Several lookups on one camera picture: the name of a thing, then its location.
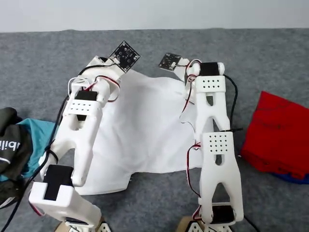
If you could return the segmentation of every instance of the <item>teal fabric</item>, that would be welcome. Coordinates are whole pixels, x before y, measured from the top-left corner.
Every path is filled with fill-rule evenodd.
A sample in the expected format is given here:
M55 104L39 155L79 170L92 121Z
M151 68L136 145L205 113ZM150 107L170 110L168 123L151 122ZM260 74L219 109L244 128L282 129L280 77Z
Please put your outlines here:
M44 149L48 144L55 124L53 122L30 118L27 118L18 124L25 126L32 138L33 152L27 165L21 173L23 178L28 178L31 177L34 171L38 168L39 158L44 154ZM0 175L0 181L5 181L7 179L8 178L6 176Z

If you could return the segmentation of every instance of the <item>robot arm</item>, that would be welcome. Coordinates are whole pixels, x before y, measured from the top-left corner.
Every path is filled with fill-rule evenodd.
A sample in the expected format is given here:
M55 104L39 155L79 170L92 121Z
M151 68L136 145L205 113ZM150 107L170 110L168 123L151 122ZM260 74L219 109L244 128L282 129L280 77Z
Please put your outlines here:
M71 93L62 114L50 150L61 159L75 149L74 168L57 165L49 156L41 169L43 182L34 182L29 201L50 216L66 222L80 232L94 232L100 225L100 209L83 199L74 187L85 184L91 165L92 147L102 119L102 108L117 99L120 77L139 59L122 42L106 61L94 57L71 85ZM39 163L43 163L46 154Z
M185 83L184 97L194 103L197 110L195 141L200 144L203 164L200 176L199 214L205 231L226 231L224 227L243 219L240 172L235 159L233 132L226 114L225 68L222 63L189 61L167 53L159 67L173 71ZM213 98L213 104L207 101ZM218 132L214 132L213 120ZM213 203L216 187L222 183L230 202Z

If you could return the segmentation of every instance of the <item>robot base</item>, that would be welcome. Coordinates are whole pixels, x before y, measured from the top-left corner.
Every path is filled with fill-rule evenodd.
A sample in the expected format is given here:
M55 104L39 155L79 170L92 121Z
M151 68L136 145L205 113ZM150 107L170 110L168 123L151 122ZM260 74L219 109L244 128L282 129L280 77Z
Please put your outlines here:
M65 222L61 222L55 232L84 232L84 230L80 227L76 228L76 227L70 227L70 226L67 226L65 224ZM101 220L101 224L99 227L97 227L95 230L93 230L93 232L112 232L110 227L108 226L108 224L104 221L104 219L102 218Z
M192 220L192 217L183 217L180 221L176 232L232 232L228 226L210 226Z

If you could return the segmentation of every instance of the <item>white t-shirt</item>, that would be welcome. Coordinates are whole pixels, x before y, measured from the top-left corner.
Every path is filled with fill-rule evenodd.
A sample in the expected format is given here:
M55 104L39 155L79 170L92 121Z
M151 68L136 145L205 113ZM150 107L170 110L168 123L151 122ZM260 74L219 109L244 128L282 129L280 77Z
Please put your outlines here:
M135 172L169 173L186 169L186 153L194 144L195 107L185 104L182 81L151 78L135 71L122 76L117 101L107 103L93 147L82 195L127 188ZM190 153L190 168L201 167L200 150Z

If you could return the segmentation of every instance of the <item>red fabric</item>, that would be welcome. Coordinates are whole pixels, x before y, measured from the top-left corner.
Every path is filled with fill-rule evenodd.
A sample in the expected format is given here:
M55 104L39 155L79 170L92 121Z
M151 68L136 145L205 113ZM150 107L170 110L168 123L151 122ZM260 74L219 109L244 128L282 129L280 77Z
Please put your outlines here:
M263 91L241 155L262 172L304 178L309 173L309 109Z

